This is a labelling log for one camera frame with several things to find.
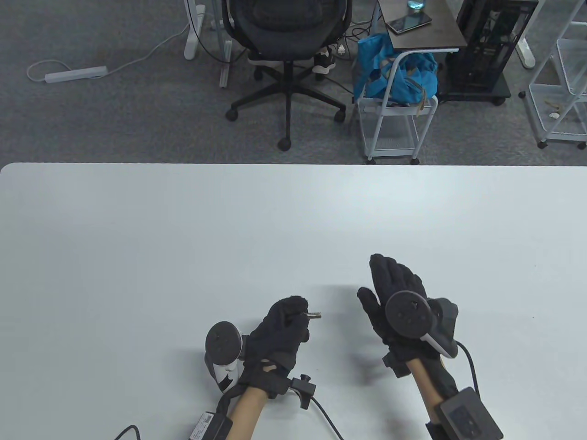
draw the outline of cart wheel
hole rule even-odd
[[[505,98],[493,98],[491,100],[491,104],[493,104],[495,107],[499,107],[500,105],[505,103]]]
[[[346,117],[346,112],[344,110],[339,110],[334,115],[334,121],[336,122],[344,122]]]
[[[292,141],[286,137],[281,138],[277,143],[277,148],[279,148],[281,151],[288,151],[291,147]]]
[[[236,109],[230,109],[224,116],[226,116],[226,119],[228,119],[230,122],[234,122],[238,118],[238,111]]]

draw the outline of black sneaker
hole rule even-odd
[[[320,53],[314,55],[314,67],[312,68],[314,73],[325,75],[334,67],[336,67],[336,62],[331,48],[324,48]]]
[[[274,68],[279,67],[281,65],[281,61],[267,60],[267,59],[263,58],[260,53],[253,52],[252,50],[249,50],[249,55],[248,55],[247,59],[248,59],[249,63],[252,64],[253,66],[265,66],[265,67],[271,67],[274,69]]]

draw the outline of black glove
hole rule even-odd
[[[245,343],[244,371],[239,384],[260,388],[270,398],[285,394],[291,381],[299,345],[310,338],[308,301],[291,296],[271,306],[263,322]]]
[[[361,287],[357,297],[363,305],[363,309],[369,316],[375,333],[389,348],[389,357],[393,359],[393,371],[396,376],[401,377],[409,374],[405,363],[412,359],[420,359],[428,371],[431,380],[439,393],[445,397],[451,397],[457,393],[457,387],[453,378],[444,369],[438,351],[432,348],[429,343],[419,339],[408,339],[399,335],[387,322],[385,316],[385,305],[387,300],[396,292],[410,290],[426,298],[426,291],[419,276],[402,264],[397,263],[393,258],[384,257],[376,253],[369,261],[371,276],[375,292]]]

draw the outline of chair base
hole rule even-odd
[[[336,112],[334,120],[336,122],[343,122],[346,116],[346,106],[312,87],[303,86],[301,81],[312,74],[312,68],[309,67],[303,72],[294,75],[294,63],[290,61],[284,62],[284,72],[278,72],[275,69],[265,66],[257,66],[255,68],[255,80],[259,81],[263,77],[263,73],[271,76],[276,82],[270,86],[265,87],[255,93],[251,93],[244,98],[235,101],[230,106],[230,110],[226,112],[226,118],[229,121],[235,121],[238,118],[238,108],[247,104],[251,104],[255,101],[266,98],[278,93],[285,95],[285,137],[282,138],[278,143],[278,148],[281,151],[288,151],[291,148],[291,140],[289,138],[289,128],[291,125],[291,106],[292,106],[292,95],[294,93],[304,94],[310,98],[317,99],[331,106],[337,107],[339,110]]]

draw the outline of black mesh chair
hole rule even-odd
[[[234,26],[230,24],[230,17],[234,20]],[[226,112],[226,118],[235,121],[239,107],[283,93],[285,137],[278,144],[282,151],[291,147],[289,126],[291,97],[294,93],[338,107],[334,119],[343,122],[346,115],[343,103],[301,84],[302,79],[312,74],[311,67],[297,75],[293,73],[294,61],[310,59],[321,48],[336,43],[349,27],[351,17],[352,0],[222,0],[222,18],[227,33],[242,46],[261,54],[264,59],[284,63],[283,73],[270,67],[257,66],[255,80],[261,80],[265,73],[276,82],[233,102]]]

